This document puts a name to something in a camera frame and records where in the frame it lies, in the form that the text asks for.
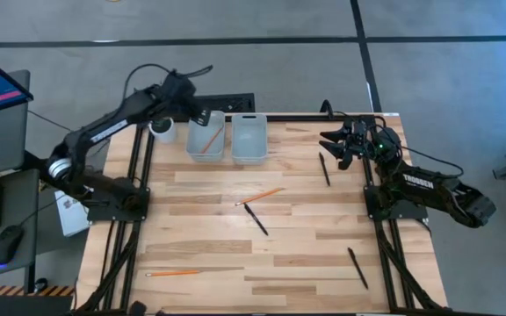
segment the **gray floor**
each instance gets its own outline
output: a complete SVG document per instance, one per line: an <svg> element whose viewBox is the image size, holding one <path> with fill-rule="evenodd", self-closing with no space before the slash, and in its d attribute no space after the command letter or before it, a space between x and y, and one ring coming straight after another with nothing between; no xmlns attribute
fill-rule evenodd
<svg viewBox="0 0 506 316"><path fill-rule="evenodd" d="M0 4L0 41L152 40L263 36L354 36L348 1L146 0L119 3L25 0ZM359 0L367 36L506 35L503 0ZM383 111L401 114L408 144L466 170L465 183L498 207L480 229L430 212L433 242L450 306L506 313L506 43L371 44ZM357 44L189 47L0 48L0 66L33 73L30 108L76 128L118 105L127 73L145 62L182 71L208 64L199 94L254 92L259 111L370 111ZM150 69L134 87L158 83ZM64 131L29 116L27 148L49 154ZM92 160L102 166L104 153ZM428 169L451 170L412 155ZM41 214L55 226L56 217ZM72 284L83 235L43 240L37 274ZM21 284L22 272L0 276Z"/></svg>

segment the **pencil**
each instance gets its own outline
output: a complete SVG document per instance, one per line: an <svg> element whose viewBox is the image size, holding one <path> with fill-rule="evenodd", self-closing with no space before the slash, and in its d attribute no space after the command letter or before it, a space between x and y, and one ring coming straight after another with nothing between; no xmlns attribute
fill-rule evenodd
<svg viewBox="0 0 506 316"><path fill-rule="evenodd" d="M327 168L325 167L325 159L323 159L322 153L320 153L320 162L322 162L323 174L325 175L325 181L327 182L327 186L331 186L331 182L329 181L329 175L327 173Z"/></svg>
<svg viewBox="0 0 506 316"><path fill-rule="evenodd" d="M242 205L242 204L245 204L245 203L249 203L249 202L255 201L256 199L259 199L259 198L264 198L266 196L269 196L270 194L277 193L278 191L281 191L281 190L284 190L284 189L285 188L277 188L275 190L270 190L268 192L264 192L264 193L255 195L254 197L248 197L248 198L242 200L241 202L235 203L235 206L239 206L239 205Z"/></svg>
<svg viewBox="0 0 506 316"><path fill-rule="evenodd" d="M368 283L366 282L365 275L362 274L362 270L358 266L357 257L355 256L354 251L349 248L349 255L351 256L352 261L355 263L355 268L357 268L358 275L360 276L360 280L362 280L362 284L365 285L365 288L368 290Z"/></svg>
<svg viewBox="0 0 506 316"><path fill-rule="evenodd" d="M168 277L168 276L182 276L187 274L197 274L198 270L187 270L187 271L173 271L173 272L153 272L146 273L146 277Z"/></svg>
<svg viewBox="0 0 506 316"><path fill-rule="evenodd" d="M251 209L249 208L249 205L247 205L246 203L243 203L243 206L245 206L245 211L247 211L247 213L249 213L249 215L251 215L253 220L256 221L257 225L259 225L259 228L261 228L263 233L268 236L269 232L267 232L267 230L264 229L263 224L261 224L261 221L257 218L257 216L255 216L255 213L253 211L251 211Z"/></svg>
<svg viewBox="0 0 506 316"><path fill-rule="evenodd" d="M218 137L218 135L220 134L221 130L224 129L224 125L222 125L220 127L220 129L218 130L218 132L216 132L216 134L214 136L212 136L212 138L208 141L208 143L202 148L202 150L200 150L200 153L201 154L204 154L206 152L206 150L208 150L208 148L210 148L210 146L212 145L212 143L214 142L214 140L216 139L216 137Z"/></svg>

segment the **gray plastic bin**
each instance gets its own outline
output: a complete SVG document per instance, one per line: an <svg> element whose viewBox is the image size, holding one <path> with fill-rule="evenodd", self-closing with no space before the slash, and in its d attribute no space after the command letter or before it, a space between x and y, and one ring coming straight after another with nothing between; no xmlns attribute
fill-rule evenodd
<svg viewBox="0 0 506 316"><path fill-rule="evenodd" d="M262 164L268 152L267 117L255 113L235 114L232 117L234 163Z"/></svg>
<svg viewBox="0 0 506 316"><path fill-rule="evenodd" d="M222 127L212 145L204 154L200 151ZM226 114L223 111L212 111L207 126L200 126L189 120L189 136L186 141L186 152L195 162L219 162L224 157L226 141Z"/></svg>

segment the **computer mouse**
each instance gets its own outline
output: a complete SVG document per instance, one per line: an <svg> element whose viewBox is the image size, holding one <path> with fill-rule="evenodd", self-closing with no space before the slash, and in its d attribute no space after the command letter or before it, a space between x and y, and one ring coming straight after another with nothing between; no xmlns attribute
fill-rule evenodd
<svg viewBox="0 0 506 316"><path fill-rule="evenodd" d="M0 264L6 264L13 259L18 244L23 238L23 227L11 225L0 233Z"/></svg>

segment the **orange pencil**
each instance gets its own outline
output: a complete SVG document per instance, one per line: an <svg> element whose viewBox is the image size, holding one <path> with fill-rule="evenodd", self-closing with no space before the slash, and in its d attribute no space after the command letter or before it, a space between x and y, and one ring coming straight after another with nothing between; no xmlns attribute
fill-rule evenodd
<svg viewBox="0 0 506 316"><path fill-rule="evenodd" d="M174 271L174 272L153 272L146 273L146 277L168 277L168 276L182 276L185 274L197 274L198 270L187 270L187 271Z"/></svg>
<svg viewBox="0 0 506 316"><path fill-rule="evenodd" d="M265 193L261 193L259 195L255 195L254 197L248 197L244 200L242 200L241 202L237 202L235 203L235 206L238 206L238 205L242 205L244 203L249 203L251 201L255 201L256 199L259 199L259 198L264 198L266 196L269 196L270 194L274 194L274 193L277 193L278 191L281 191L281 190L284 190L285 188L277 188L275 190L270 190L268 192L265 192Z"/></svg>
<svg viewBox="0 0 506 316"><path fill-rule="evenodd" d="M210 145L212 145L212 143L214 142L216 137L218 137L218 134L220 134L222 129L224 129L224 126L221 126L220 129L218 130L218 132L216 132L216 134L214 136L212 136L212 138L208 141L206 146L204 146L204 148L202 148L202 150L200 151L201 154L204 154L206 152L206 150L208 150L208 148L210 148Z"/></svg>

